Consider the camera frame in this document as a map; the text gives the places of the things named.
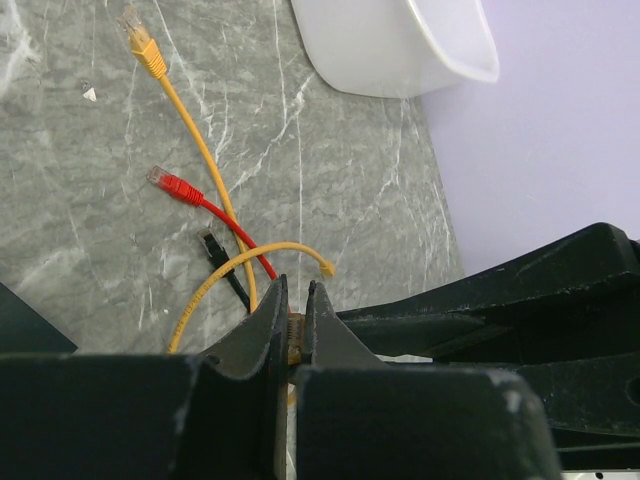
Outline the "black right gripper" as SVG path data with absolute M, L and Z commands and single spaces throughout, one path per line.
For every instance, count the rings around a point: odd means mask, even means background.
M 481 369 L 453 404 L 452 473 L 639 467 L 639 244 L 596 223 L 478 274 L 339 318 L 374 353 Z

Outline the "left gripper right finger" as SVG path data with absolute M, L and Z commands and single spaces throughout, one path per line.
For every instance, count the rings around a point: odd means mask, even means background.
M 302 360 L 295 385 L 373 385 L 394 371 L 373 354 L 338 317 L 321 282 L 309 285 L 303 329 Z

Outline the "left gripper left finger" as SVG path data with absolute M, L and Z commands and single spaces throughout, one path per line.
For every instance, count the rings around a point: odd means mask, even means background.
M 173 478 L 285 478 L 287 308 L 279 276 L 255 312 L 198 355 Z

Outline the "black network switch box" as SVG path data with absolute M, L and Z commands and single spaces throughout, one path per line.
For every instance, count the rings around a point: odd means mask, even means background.
M 2 354 L 72 354 L 77 345 L 4 284 L 1 285 Z

